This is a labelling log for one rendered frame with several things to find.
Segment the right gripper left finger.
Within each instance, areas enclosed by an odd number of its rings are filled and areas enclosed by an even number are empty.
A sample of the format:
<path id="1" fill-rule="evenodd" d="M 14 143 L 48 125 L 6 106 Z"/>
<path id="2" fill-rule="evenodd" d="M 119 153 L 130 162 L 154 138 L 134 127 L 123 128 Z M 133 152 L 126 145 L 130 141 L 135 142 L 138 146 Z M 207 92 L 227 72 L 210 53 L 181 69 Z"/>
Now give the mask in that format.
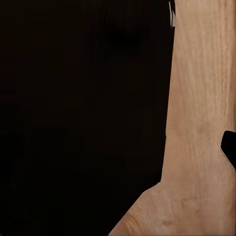
<path id="1" fill-rule="evenodd" d="M 25 150 L 21 131 L 0 136 L 0 189 Z"/>

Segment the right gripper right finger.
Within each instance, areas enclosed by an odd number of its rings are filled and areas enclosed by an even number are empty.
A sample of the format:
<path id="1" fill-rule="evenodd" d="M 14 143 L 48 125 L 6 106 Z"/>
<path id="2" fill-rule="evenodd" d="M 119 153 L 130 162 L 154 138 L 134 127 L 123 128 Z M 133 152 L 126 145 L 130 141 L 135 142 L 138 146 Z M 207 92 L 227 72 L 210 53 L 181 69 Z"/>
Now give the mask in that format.
<path id="1" fill-rule="evenodd" d="M 221 149 L 227 156 L 233 167 L 236 169 L 236 133 L 232 131 L 225 131 L 222 142 Z"/>

